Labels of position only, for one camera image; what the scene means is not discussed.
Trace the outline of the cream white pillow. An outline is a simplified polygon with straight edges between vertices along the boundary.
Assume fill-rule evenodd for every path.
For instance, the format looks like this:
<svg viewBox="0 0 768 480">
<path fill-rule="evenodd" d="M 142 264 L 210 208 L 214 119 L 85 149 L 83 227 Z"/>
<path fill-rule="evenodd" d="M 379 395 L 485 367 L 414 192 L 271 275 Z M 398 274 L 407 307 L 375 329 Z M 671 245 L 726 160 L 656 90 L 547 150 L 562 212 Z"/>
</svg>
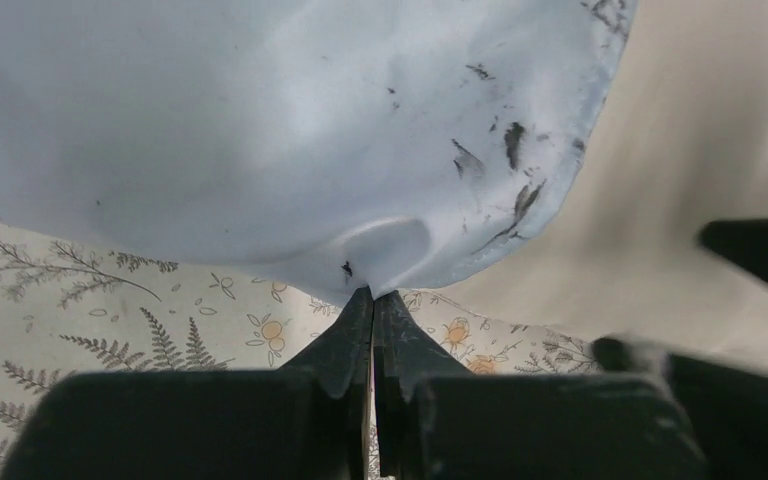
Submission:
<svg viewBox="0 0 768 480">
<path fill-rule="evenodd" d="M 481 373 L 581 368 L 584 343 L 614 333 L 708 355 L 768 313 L 768 287 L 694 241 L 738 217 L 768 217 L 768 1 L 643 1 L 557 218 L 408 300 Z"/>
</svg>

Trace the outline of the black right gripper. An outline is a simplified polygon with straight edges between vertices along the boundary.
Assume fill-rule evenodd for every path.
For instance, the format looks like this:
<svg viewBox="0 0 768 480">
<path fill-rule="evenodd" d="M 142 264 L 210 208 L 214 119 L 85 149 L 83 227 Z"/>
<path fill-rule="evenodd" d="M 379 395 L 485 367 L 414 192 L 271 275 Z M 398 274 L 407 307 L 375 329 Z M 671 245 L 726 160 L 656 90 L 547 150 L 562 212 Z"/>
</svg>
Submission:
<svg viewBox="0 0 768 480">
<path fill-rule="evenodd" d="M 707 223 L 697 244 L 768 286 L 768 218 Z M 730 322 L 708 355 L 618 335 L 593 344 L 612 373 L 647 374 L 688 422 L 711 479 L 768 479 L 768 313 Z"/>
</svg>

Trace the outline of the light blue pillowcase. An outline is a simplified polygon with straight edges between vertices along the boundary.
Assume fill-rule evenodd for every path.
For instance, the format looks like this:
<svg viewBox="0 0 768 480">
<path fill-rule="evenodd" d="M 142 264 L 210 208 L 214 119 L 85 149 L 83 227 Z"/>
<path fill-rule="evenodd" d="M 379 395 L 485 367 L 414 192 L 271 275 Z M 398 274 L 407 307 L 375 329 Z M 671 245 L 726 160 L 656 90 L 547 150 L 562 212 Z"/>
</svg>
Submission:
<svg viewBox="0 0 768 480">
<path fill-rule="evenodd" d="M 0 221 L 330 301 L 537 236 L 634 1 L 0 1 Z"/>
</svg>

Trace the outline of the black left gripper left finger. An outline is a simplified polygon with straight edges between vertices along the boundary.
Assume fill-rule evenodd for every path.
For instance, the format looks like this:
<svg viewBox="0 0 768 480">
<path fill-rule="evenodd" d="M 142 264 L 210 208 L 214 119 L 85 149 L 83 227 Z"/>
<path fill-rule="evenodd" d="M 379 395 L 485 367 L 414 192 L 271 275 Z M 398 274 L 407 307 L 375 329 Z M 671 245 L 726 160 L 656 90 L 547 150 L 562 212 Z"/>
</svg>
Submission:
<svg viewBox="0 0 768 480">
<path fill-rule="evenodd" d="M 274 370 L 89 373 L 40 402 L 5 479 L 363 479 L 373 300 Z"/>
</svg>

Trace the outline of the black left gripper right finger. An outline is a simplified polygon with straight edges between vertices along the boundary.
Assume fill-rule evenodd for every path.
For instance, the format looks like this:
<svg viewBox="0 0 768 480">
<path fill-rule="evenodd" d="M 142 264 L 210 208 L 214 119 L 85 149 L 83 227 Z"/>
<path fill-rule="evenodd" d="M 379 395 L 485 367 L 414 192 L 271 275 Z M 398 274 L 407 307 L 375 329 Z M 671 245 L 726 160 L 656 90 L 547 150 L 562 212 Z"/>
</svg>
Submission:
<svg viewBox="0 0 768 480">
<path fill-rule="evenodd" d="M 477 375 L 413 320 L 373 307 L 380 471 L 397 479 L 704 479 L 664 385 L 640 373 Z"/>
</svg>

